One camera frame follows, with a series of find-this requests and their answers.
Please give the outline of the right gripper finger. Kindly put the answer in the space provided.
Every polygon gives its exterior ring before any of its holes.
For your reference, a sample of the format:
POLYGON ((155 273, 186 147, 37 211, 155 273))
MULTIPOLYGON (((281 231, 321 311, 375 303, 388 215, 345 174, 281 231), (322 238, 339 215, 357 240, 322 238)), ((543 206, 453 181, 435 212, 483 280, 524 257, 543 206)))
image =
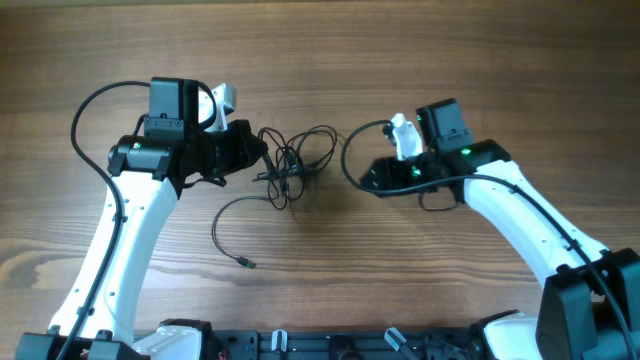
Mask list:
POLYGON ((400 161, 395 157, 378 158, 369 168, 370 173, 396 173, 400 169, 400 161))
POLYGON ((359 184, 370 193, 377 197, 388 197, 389 191, 396 190, 398 184, 394 181, 391 174, 385 170, 379 170, 374 167, 369 168, 360 178, 359 184))

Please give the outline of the black usb cable end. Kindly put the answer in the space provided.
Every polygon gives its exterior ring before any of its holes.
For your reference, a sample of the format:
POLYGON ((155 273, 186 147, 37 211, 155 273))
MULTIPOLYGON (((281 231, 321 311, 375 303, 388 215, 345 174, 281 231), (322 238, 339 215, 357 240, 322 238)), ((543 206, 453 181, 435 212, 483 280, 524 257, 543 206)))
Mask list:
POLYGON ((261 231, 265 230, 261 207, 270 207, 271 200, 267 196, 241 196, 232 199, 221 206, 215 214, 211 224, 211 239, 217 251, 230 258, 235 263, 247 269, 256 269, 257 264, 251 258, 250 253, 237 250, 238 245, 231 249, 232 238, 249 241, 250 236, 260 238, 261 231), (248 209, 249 217, 241 215, 238 219, 233 217, 237 207, 247 204, 256 205, 256 208, 248 209))

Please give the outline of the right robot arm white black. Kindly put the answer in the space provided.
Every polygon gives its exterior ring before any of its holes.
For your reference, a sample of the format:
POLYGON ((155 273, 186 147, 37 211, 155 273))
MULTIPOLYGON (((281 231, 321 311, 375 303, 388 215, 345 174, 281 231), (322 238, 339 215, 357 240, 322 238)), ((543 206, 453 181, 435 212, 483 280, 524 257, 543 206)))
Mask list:
POLYGON ((419 349, 389 329, 411 359, 635 359, 639 355, 639 256, 611 251, 574 226, 526 179, 496 141, 477 141, 458 103, 446 99, 381 122, 393 156, 357 181, 380 198, 441 188, 482 215, 528 265, 542 288, 539 310, 511 310, 466 328, 427 331, 419 349))

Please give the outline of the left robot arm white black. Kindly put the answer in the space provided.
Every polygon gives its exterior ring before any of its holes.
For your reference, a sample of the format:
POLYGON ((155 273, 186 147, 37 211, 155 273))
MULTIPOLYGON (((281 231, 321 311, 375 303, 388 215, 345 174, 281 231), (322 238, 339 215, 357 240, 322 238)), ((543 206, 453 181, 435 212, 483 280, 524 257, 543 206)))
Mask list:
POLYGON ((266 143, 246 120, 227 121, 235 89, 189 79, 146 83, 149 110, 100 170, 108 192, 74 285, 44 333, 24 333, 18 359, 219 359, 224 347, 207 321, 169 319, 134 338, 138 299, 159 234, 198 173, 225 186, 255 164, 266 143))

